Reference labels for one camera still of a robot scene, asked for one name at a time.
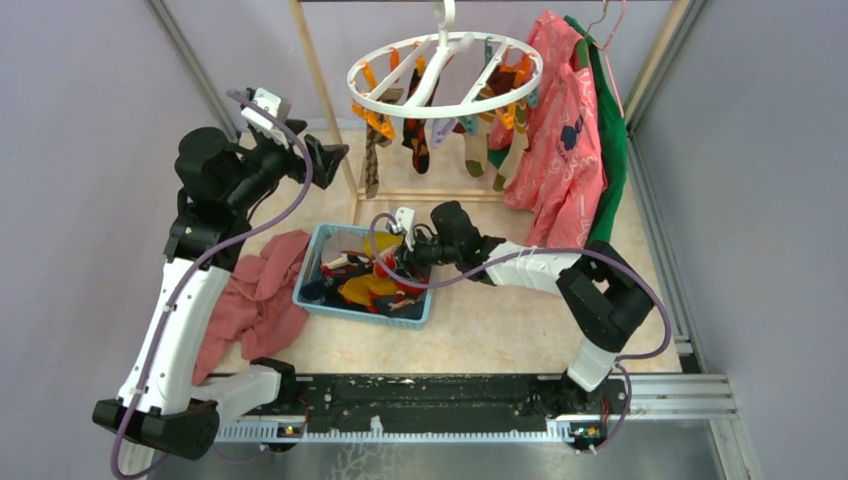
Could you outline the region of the navy blue patterned sock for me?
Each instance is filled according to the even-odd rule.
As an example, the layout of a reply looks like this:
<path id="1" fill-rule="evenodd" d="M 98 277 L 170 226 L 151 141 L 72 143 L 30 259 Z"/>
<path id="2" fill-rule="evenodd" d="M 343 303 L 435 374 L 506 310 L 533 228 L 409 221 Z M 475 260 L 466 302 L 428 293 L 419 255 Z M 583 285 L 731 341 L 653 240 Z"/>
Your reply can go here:
<path id="1" fill-rule="evenodd" d="M 342 299 L 339 289 L 343 281 L 335 278 L 325 278 L 304 283 L 298 290 L 298 296 L 310 303 L 327 303 Z"/>

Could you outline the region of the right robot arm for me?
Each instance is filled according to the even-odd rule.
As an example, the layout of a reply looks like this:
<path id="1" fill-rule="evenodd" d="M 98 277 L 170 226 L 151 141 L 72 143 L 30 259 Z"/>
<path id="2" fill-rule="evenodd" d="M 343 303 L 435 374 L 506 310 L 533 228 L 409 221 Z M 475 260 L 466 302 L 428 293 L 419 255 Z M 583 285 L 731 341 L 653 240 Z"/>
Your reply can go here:
<path id="1" fill-rule="evenodd" d="M 586 248 L 522 246 L 481 234 L 457 201 L 431 211 L 431 228 L 416 224 L 414 211 L 406 207 L 385 219 L 388 231 L 403 239 L 393 254 L 394 276 L 451 265 L 460 281 L 522 287 L 565 301 L 583 335 L 563 385 L 564 401 L 576 412 L 599 403 L 601 384 L 659 306 L 656 293 L 604 241 Z"/>

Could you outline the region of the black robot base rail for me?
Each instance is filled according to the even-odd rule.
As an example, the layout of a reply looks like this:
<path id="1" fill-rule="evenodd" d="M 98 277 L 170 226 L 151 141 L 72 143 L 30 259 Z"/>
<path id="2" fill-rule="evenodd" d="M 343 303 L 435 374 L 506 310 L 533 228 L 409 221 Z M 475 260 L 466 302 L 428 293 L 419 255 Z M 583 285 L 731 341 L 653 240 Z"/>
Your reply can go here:
<path id="1" fill-rule="evenodd" d="M 628 398 L 624 381 L 615 378 L 586 393 L 560 374 L 306 374 L 281 366 L 277 398 L 244 417 L 282 417 L 294 435 L 558 433 L 561 417 L 606 427 Z"/>

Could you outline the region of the mustard yellow ribbed sock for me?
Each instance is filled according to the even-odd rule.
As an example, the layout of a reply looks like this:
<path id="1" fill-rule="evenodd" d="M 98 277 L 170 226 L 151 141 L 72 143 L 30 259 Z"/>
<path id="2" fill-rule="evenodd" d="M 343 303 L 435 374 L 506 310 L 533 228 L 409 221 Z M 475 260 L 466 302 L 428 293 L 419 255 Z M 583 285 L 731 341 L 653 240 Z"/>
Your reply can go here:
<path id="1" fill-rule="evenodd" d="M 339 294 L 348 302 L 369 307 L 376 297 L 393 296 L 398 291 L 393 280 L 373 274 L 353 277 L 338 289 Z"/>

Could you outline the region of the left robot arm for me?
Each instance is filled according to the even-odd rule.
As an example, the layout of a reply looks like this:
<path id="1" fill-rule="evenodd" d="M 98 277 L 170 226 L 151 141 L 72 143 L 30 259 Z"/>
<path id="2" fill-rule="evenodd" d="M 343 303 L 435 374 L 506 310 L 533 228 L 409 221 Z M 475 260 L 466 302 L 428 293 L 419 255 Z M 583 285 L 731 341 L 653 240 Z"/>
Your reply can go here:
<path id="1" fill-rule="evenodd" d="M 194 385 L 192 375 L 215 303 L 253 234 L 250 210 L 284 178 L 326 188 L 348 153 L 324 145 L 302 120 L 289 122 L 295 141 L 260 133 L 245 148 L 215 127 L 179 142 L 174 164 L 181 181 L 178 214 L 166 242 L 163 279 L 142 348 L 118 393 L 96 403 L 92 419 L 118 442 L 196 460 L 219 429 L 267 406 L 292 411 L 300 399 L 290 364 L 260 358 L 243 372 Z M 296 144 L 303 144 L 300 155 Z"/>

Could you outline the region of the red santa sock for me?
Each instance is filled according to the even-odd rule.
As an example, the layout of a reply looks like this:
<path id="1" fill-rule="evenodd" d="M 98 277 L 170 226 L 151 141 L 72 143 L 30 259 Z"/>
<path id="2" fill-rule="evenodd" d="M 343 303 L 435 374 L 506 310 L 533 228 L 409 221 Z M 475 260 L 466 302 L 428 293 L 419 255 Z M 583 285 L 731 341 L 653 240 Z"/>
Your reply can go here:
<path id="1" fill-rule="evenodd" d="M 405 296 L 420 296 L 426 292 L 425 288 L 413 286 L 413 283 L 427 283 L 420 270 L 410 268 L 394 256 L 381 257 L 381 260 L 382 264 L 377 260 L 373 264 L 373 275 L 378 285 L 376 292 L 383 295 L 403 293 Z"/>

